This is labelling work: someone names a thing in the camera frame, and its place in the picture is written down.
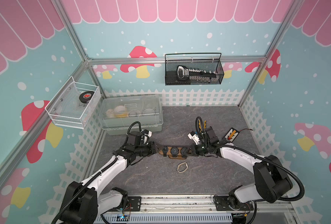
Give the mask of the black round-face watch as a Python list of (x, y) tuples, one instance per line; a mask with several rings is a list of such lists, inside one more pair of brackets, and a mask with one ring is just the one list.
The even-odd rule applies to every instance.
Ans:
[(188, 157), (188, 148), (187, 147), (183, 147), (180, 150), (180, 153), (181, 153), (182, 158), (187, 158)]

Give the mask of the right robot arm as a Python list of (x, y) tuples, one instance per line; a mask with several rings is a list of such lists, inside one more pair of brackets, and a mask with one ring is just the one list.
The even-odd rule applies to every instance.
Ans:
[(229, 140), (220, 140), (212, 127), (206, 127), (200, 116), (195, 119), (197, 139), (192, 153), (231, 160), (254, 175), (254, 183), (241, 185), (229, 192), (229, 207), (238, 210), (248, 202), (294, 202), (305, 195), (301, 180), (274, 156), (263, 157), (237, 147)]

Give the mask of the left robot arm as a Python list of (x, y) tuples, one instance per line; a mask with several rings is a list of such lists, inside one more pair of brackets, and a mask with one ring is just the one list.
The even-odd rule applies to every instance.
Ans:
[(52, 223), (92, 224), (109, 210), (124, 210), (128, 204), (127, 191), (121, 188), (112, 188), (107, 194), (102, 191), (119, 173), (137, 164), (137, 157), (143, 159), (159, 151), (159, 146), (150, 140), (151, 135), (150, 131), (142, 129), (139, 121), (133, 122), (123, 145), (102, 168), (81, 182), (73, 181), (68, 185)]

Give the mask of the black band watch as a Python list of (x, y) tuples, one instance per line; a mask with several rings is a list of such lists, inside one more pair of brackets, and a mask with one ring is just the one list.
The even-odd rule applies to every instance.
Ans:
[(164, 147), (162, 148), (162, 153), (163, 153), (163, 156), (164, 156), (164, 157), (167, 157), (167, 153), (168, 153), (168, 151), (169, 151), (169, 148), (168, 148), (167, 146), (164, 146)]

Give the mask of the chunky black sport watch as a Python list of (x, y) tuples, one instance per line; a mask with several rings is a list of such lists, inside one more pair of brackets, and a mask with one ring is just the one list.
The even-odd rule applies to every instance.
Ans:
[(171, 148), (172, 157), (178, 157), (178, 154), (179, 154), (179, 149), (177, 147), (172, 147)]

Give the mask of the beige strap watch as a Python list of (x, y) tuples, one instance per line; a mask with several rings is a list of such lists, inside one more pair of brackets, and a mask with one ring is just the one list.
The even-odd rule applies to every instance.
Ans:
[(178, 173), (184, 173), (184, 172), (186, 172), (188, 170), (188, 164), (187, 164), (187, 162), (182, 162), (182, 163), (180, 163), (178, 166), (177, 166), (177, 169), (176, 169), (176, 171), (178, 172)]

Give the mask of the wooden watch stand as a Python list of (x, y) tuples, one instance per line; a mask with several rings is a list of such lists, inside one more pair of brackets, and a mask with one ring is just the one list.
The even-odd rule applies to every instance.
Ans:
[(160, 146), (158, 153), (169, 159), (185, 160), (191, 156), (198, 156), (194, 145), (189, 146)]

